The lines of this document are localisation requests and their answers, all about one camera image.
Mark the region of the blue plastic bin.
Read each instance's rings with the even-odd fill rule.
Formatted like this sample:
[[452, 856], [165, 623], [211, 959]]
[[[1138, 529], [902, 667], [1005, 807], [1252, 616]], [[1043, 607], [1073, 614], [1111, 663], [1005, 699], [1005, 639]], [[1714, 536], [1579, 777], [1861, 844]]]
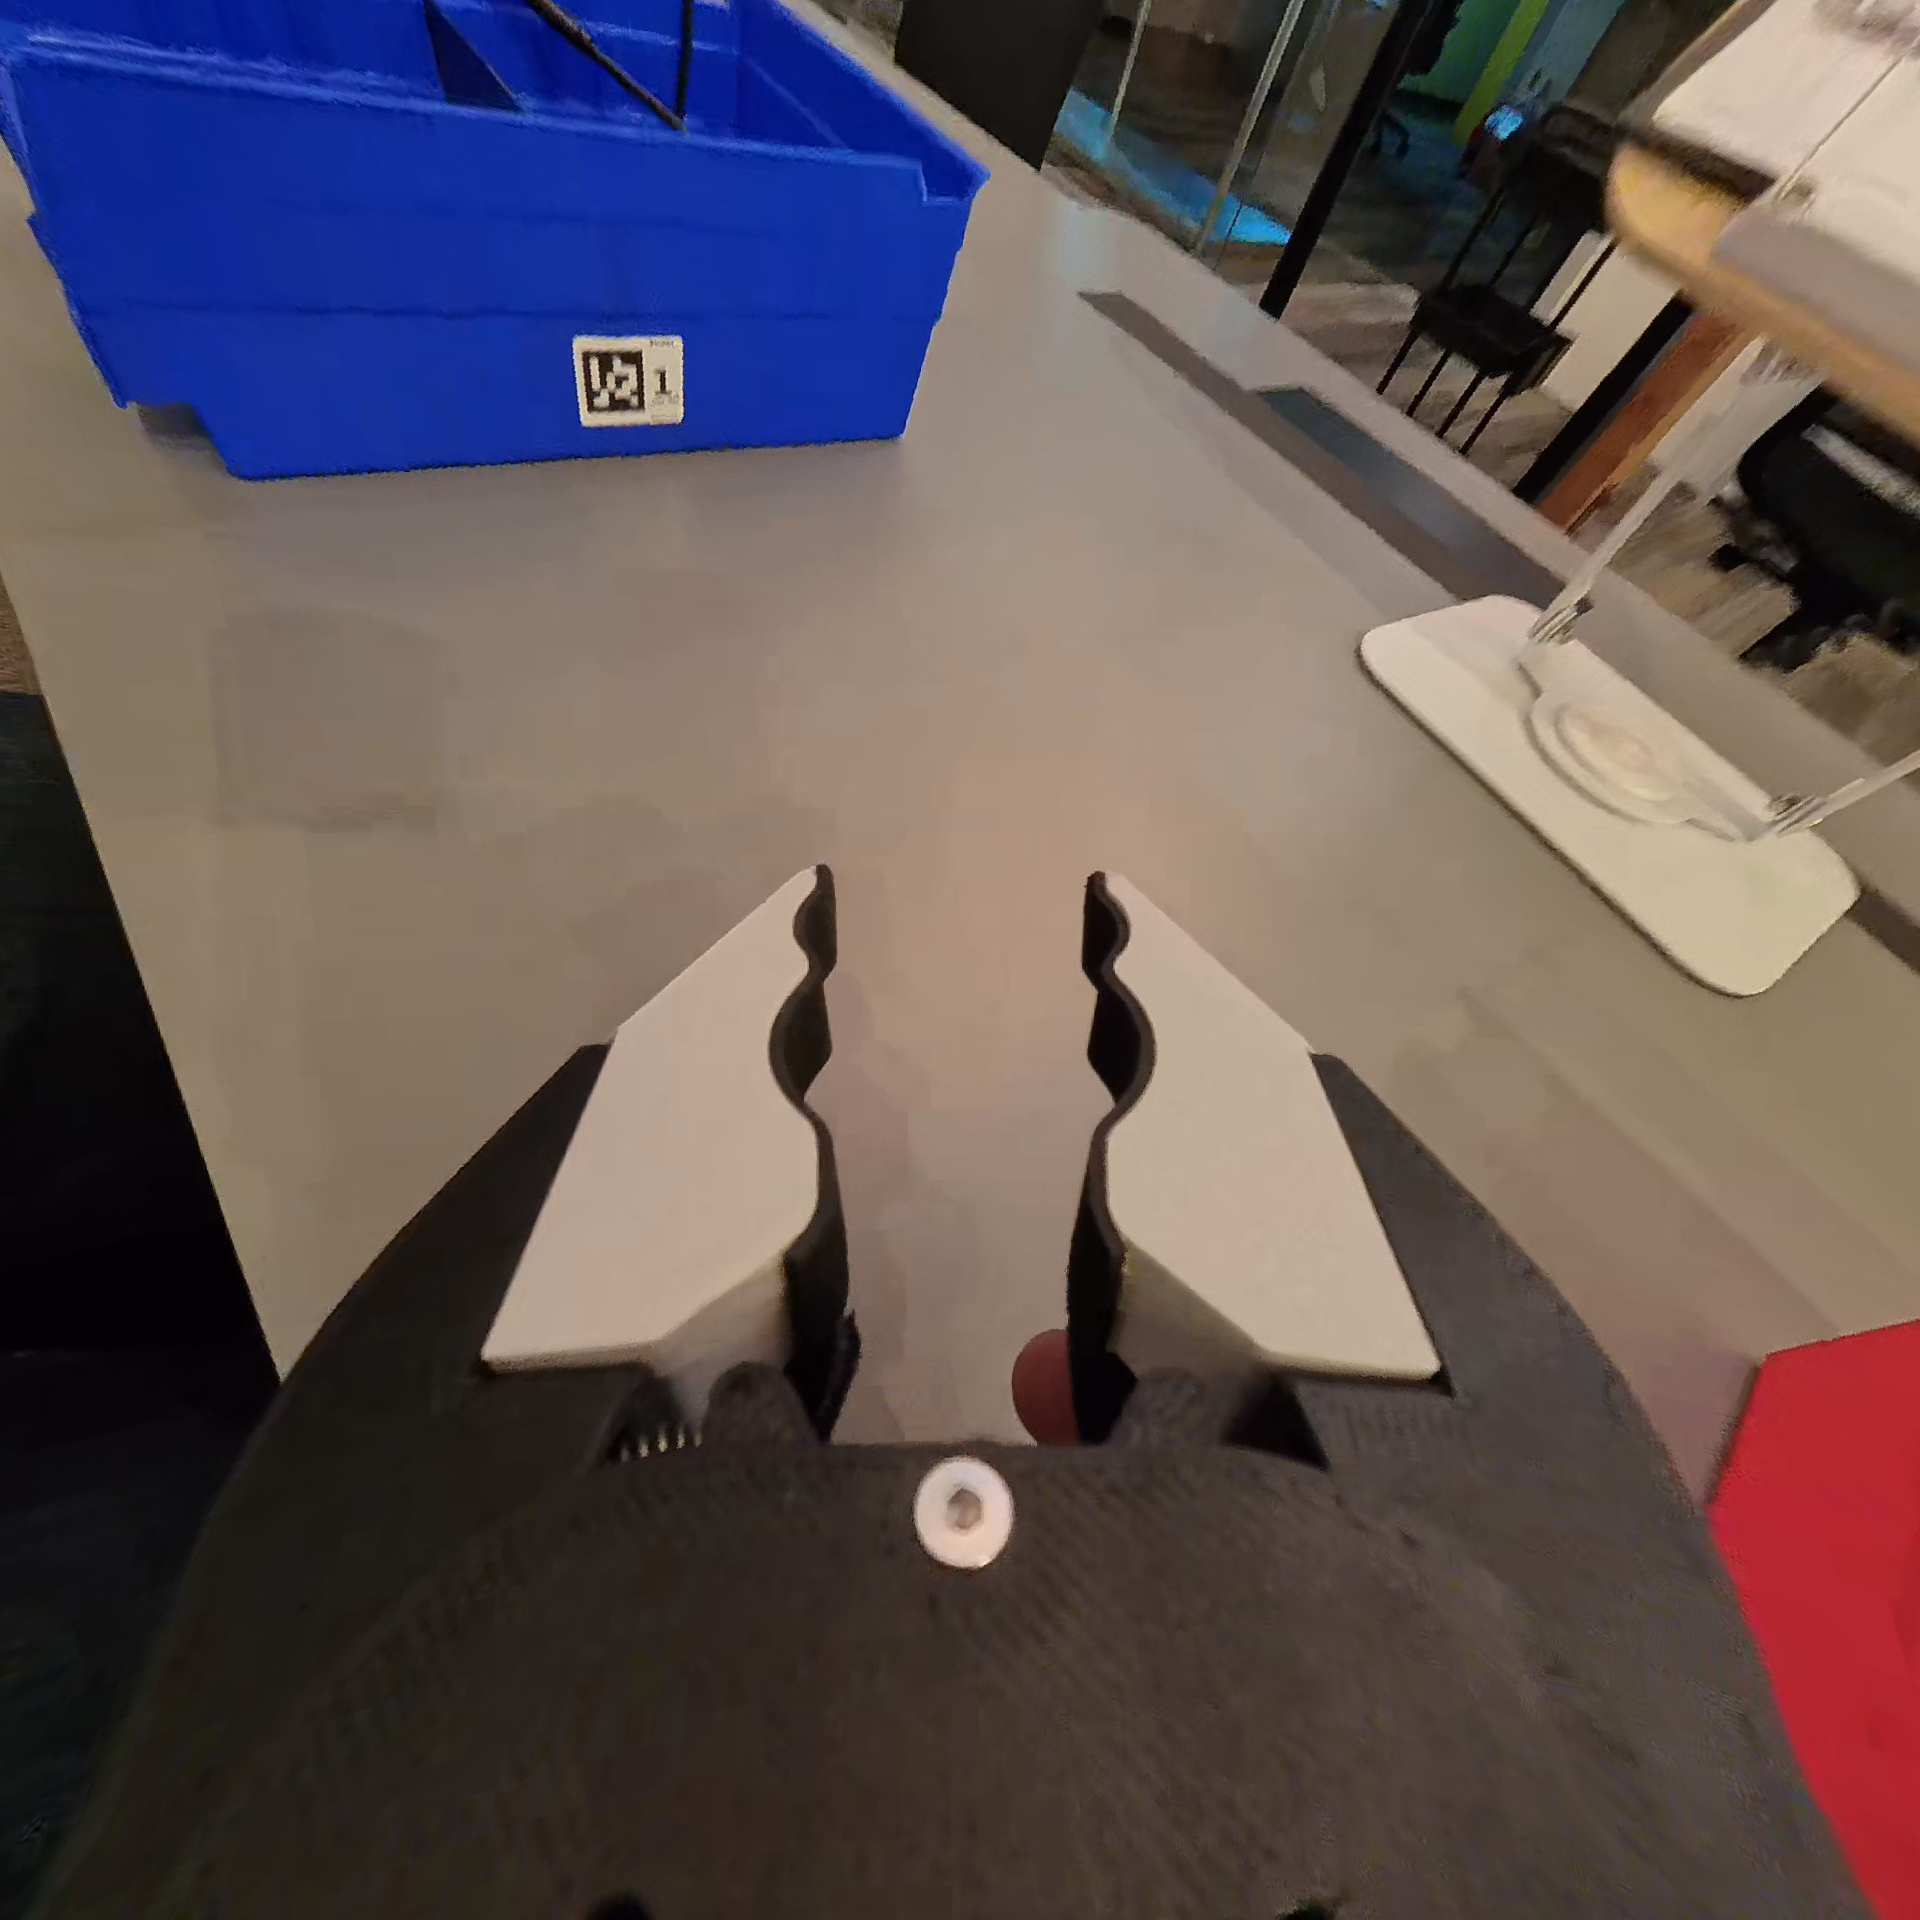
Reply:
[[[561, 5], [667, 105], [681, 5]], [[5, 5], [5, 144], [115, 403], [243, 478], [894, 441], [987, 172], [786, 5], [687, 129], [526, 5]]]

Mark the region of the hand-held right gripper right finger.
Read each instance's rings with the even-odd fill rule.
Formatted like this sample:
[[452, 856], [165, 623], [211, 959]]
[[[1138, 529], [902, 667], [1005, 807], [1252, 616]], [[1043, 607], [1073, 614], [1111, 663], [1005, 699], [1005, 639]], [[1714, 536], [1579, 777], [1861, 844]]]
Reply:
[[1111, 1100], [1068, 1260], [1079, 1433], [1161, 1372], [1439, 1385], [1307, 1038], [1114, 871], [1089, 875], [1079, 953]]

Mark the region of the wooden display board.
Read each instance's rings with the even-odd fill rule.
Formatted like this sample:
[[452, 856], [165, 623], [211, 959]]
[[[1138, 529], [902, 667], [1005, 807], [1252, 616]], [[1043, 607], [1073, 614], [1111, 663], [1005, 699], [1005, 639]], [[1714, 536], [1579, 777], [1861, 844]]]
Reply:
[[1870, 343], [1817, 307], [1716, 259], [1722, 235], [1745, 211], [1733, 192], [1627, 140], [1612, 156], [1603, 204], [1618, 246], [1667, 277], [1692, 307], [1781, 348], [1843, 397], [1915, 437], [1913, 355]]

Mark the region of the white stand base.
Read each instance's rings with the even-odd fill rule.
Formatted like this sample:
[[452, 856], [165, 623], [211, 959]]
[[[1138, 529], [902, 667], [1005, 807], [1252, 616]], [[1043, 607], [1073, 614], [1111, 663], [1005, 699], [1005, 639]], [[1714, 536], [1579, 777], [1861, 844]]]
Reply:
[[1697, 984], [1775, 987], [1857, 904], [1815, 832], [1540, 611], [1482, 596], [1373, 628], [1364, 671]]

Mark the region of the red plastic bin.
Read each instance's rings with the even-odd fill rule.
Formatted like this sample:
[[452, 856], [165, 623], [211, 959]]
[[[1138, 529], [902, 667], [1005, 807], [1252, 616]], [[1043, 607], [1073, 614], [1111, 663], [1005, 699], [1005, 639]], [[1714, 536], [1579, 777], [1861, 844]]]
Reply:
[[1915, 1917], [1917, 1323], [1765, 1357], [1708, 1512], [1870, 1908]]

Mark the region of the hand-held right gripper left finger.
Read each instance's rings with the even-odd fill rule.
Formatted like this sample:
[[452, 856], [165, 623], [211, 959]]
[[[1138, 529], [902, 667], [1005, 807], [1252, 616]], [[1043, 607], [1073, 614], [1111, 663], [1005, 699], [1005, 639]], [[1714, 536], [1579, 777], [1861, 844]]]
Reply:
[[763, 1365], [830, 1436], [857, 1372], [833, 1135], [827, 865], [802, 869], [612, 1032], [479, 1348], [491, 1374], [637, 1365], [686, 1423]]

